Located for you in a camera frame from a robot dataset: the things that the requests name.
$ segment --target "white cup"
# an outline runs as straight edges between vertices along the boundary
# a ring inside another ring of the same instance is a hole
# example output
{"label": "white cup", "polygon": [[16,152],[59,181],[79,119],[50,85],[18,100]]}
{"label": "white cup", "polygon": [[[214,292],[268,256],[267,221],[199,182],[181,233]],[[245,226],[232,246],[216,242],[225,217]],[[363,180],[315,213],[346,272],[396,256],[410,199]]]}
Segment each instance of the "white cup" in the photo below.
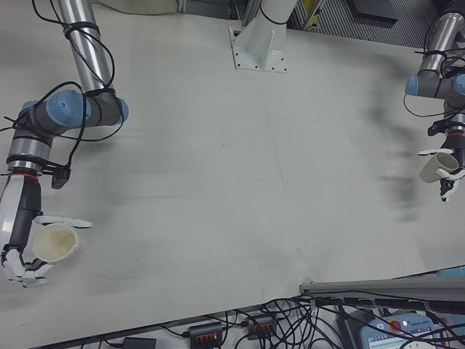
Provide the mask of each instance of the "white cup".
{"label": "white cup", "polygon": [[78,248],[78,236],[74,229],[62,223],[43,227],[32,240],[32,250],[40,260],[52,263],[68,257]]}
{"label": "white cup", "polygon": [[456,158],[446,153],[436,153],[430,160],[424,165],[420,172],[420,178],[426,183],[433,183],[441,179],[441,176],[436,173],[437,169],[444,169],[451,173],[458,169],[458,162]]}

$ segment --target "robotic hand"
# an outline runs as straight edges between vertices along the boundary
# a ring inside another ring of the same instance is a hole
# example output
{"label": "robotic hand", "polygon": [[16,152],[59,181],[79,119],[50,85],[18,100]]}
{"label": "robotic hand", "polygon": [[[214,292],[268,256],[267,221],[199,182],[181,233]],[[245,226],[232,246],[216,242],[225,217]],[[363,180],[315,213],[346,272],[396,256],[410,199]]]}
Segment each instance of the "robotic hand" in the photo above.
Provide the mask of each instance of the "robotic hand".
{"label": "robotic hand", "polygon": [[[38,258],[23,261],[33,221],[42,225],[62,222],[76,228],[92,226],[83,220],[43,216],[39,177],[52,175],[52,187],[60,189],[71,171],[70,160],[66,165],[49,161],[53,139],[69,129],[81,129],[82,135],[84,127],[122,125],[129,113],[127,104],[116,97],[112,87],[114,76],[103,51],[108,49],[100,41],[92,6],[87,0],[59,0],[58,4],[64,22],[53,22],[63,26],[70,41],[86,93],[65,90],[48,100],[28,102],[13,125],[15,134],[7,158],[10,174],[0,198],[0,265],[9,280],[22,281],[23,286],[42,279],[52,266]],[[34,2],[33,7],[39,14]]]}
{"label": "robotic hand", "polygon": [[446,136],[445,142],[439,149],[418,153],[420,156],[446,153],[458,163],[457,169],[450,172],[436,169],[443,202],[450,200],[450,196],[457,190],[459,180],[465,177],[465,74],[463,68],[451,64],[456,56],[448,55],[453,51],[456,37],[460,36],[463,29],[465,0],[449,1],[432,25],[434,34],[422,52],[423,60],[418,73],[408,79],[405,87],[407,95],[444,100],[444,119],[434,122],[428,128],[428,135],[443,133]]}
{"label": "robotic hand", "polygon": [[[438,153],[445,153],[445,154],[452,154],[452,149],[429,149],[426,151],[419,151],[419,156],[428,156],[428,155],[436,155]],[[454,194],[458,187],[458,181],[465,177],[465,169],[458,168],[452,172],[447,172],[444,169],[438,168],[436,169],[437,175],[441,178],[440,179],[440,198],[442,202],[448,202],[452,194]]]}

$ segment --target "white robotic hand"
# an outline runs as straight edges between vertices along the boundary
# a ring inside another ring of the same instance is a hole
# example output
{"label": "white robotic hand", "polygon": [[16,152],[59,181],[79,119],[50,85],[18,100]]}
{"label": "white robotic hand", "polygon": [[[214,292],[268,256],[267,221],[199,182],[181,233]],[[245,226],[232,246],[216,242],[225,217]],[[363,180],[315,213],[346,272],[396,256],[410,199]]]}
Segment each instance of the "white robotic hand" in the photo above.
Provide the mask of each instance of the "white robotic hand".
{"label": "white robotic hand", "polygon": [[34,222],[41,225],[62,223],[78,229],[92,228],[92,222],[61,216],[37,216],[36,218],[34,218]]}
{"label": "white robotic hand", "polygon": [[[435,155],[437,153],[452,154],[452,149],[441,148],[441,149],[428,149],[425,151],[419,151],[419,156]],[[444,169],[436,169],[436,173],[441,177],[441,189],[440,198],[443,202],[448,202],[452,194],[454,194],[458,188],[458,181],[465,177],[465,169],[458,168],[451,173]]]}

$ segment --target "red button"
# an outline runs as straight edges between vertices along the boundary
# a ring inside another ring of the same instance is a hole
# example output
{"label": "red button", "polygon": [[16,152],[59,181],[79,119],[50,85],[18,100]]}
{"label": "red button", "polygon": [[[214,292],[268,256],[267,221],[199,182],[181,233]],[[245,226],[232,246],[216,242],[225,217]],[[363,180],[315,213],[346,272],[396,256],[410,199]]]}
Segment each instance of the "red button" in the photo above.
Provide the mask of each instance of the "red button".
{"label": "red button", "polygon": [[402,329],[402,325],[397,320],[391,320],[389,324],[391,326],[391,331],[400,331],[400,329]]}

